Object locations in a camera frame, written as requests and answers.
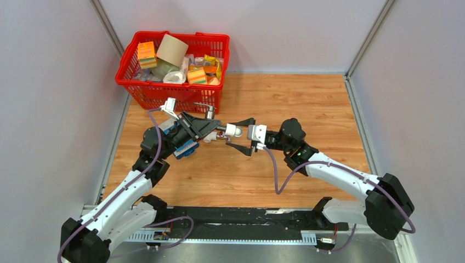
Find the chrome faucet with white elbow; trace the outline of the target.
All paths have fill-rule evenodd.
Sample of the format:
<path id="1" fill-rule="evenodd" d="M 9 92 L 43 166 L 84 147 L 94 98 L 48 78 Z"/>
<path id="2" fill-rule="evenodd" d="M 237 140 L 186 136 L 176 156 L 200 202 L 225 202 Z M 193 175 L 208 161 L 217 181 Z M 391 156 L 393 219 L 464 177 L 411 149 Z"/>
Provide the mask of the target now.
<path id="1" fill-rule="evenodd" d="M 212 141 L 217 140 L 225 140 L 226 142 L 231 142 L 231 137 L 226 135 L 223 131 L 212 131 L 203 138 L 203 141 L 206 143 L 210 143 Z"/>

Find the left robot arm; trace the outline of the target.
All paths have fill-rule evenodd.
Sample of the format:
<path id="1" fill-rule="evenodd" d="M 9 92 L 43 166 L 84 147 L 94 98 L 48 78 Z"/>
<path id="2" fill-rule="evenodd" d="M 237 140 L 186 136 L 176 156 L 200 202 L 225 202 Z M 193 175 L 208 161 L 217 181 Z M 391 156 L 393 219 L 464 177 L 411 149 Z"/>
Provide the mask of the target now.
<path id="1" fill-rule="evenodd" d="M 114 250 L 140 228 L 163 226 L 166 203 L 147 194 L 165 175 L 165 161 L 178 148 L 197 142 L 221 125 L 217 119 L 198 118 L 186 112 L 174 115 L 174 127 L 164 133 L 153 123 L 143 134 L 139 158 L 115 190 L 80 219 L 67 219 L 61 228 L 57 261 L 107 262 Z"/>

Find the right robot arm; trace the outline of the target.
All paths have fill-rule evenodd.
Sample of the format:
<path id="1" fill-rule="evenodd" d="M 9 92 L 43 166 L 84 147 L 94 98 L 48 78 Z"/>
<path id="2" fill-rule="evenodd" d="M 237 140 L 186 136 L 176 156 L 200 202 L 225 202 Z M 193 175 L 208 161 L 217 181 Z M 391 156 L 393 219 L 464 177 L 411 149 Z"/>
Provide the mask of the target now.
<path id="1" fill-rule="evenodd" d="M 305 141 L 306 133 L 295 118 L 283 121 L 279 131 L 257 125 L 254 118 L 250 118 L 226 124 L 224 134 L 239 137 L 243 127 L 247 128 L 247 139 L 251 146 L 232 144 L 232 147 L 248 156 L 258 150 L 266 151 L 273 163 L 275 180 L 278 179 L 278 172 L 273 151 L 284 153 L 284 161 L 292 171 L 281 186 L 275 184 L 276 194 L 283 192 L 295 173 L 301 173 L 330 183 L 356 198 L 355 201 L 323 198 L 313 213 L 316 227 L 324 230 L 333 223 L 360 224 L 389 240 L 396 239 L 400 232 L 416 233 L 410 218 L 415 206 L 395 175 L 370 174 L 335 161 Z"/>

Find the dark grey metal faucet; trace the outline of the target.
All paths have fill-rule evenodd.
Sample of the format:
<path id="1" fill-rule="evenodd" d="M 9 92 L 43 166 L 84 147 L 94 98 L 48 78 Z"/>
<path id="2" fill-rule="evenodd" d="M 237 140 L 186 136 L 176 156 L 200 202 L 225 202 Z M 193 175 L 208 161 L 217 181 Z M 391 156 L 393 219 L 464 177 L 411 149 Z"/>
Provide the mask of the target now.
<path id="1" fill-rule="evenodd" d="M 214 119 L 214 115 L 215 115 L 215 107 L 214 107 L 214 106 L 209 105 L 209 104 L 200 103 L 200 102 L 195 102 L 194 105 L 199 105 L 199 106 L 207 107 L 207 110 L 206 110 L 206 112 L 205 112 L 205 118 L 206 118 L 206 119 Z M 226 131 L 226 126 L 224 126 L 224 125 L 219 125 L 219 126 L 216 128 L 216 130 L 225 132 L 225 131 Z"/>

